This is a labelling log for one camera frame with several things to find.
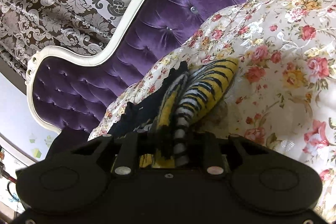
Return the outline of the yellow black patterned knit garment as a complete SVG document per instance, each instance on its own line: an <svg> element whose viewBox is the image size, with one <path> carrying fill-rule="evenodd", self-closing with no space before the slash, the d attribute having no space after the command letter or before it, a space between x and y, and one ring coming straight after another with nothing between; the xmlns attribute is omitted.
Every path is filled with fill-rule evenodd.
<svg viewBox="0 0 336 224"><path fill-rule="evenodd" d="M172 168L187 165L187 132L204 118L231 87L239 60L226 57L197 69L182 61L171 69L161 87L140 103L128 102L109 130L116 138L137 130L155 135L155 162Z"/></svg>

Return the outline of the purple tufted velvet headboard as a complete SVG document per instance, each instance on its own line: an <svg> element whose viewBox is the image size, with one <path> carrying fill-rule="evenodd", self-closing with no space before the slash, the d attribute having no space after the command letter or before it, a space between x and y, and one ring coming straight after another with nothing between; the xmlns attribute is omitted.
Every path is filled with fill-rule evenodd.
<svg viewBox="0 0 336 224"><path fill-rule="evenodd" d="M218 10L246 0L131 0L106 48L85 57L58 46L35 53L27 70L30 112L56 132L49 154L87 141L106 108Z"/></svg>

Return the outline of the floral bedspread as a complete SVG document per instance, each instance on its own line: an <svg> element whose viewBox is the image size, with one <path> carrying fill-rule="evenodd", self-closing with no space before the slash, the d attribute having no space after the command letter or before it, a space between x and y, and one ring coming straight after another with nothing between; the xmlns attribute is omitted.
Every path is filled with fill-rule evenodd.
<svg viewBox="0 0 336 224"><path fill-rule="evenodd" d="M315 212L335 223L335 0L247 0L215 12L112 102L89 137L106 134L180 62L197 68L224 57L238 58L239 70L203 129L311 166L323 183Z"/></svg>

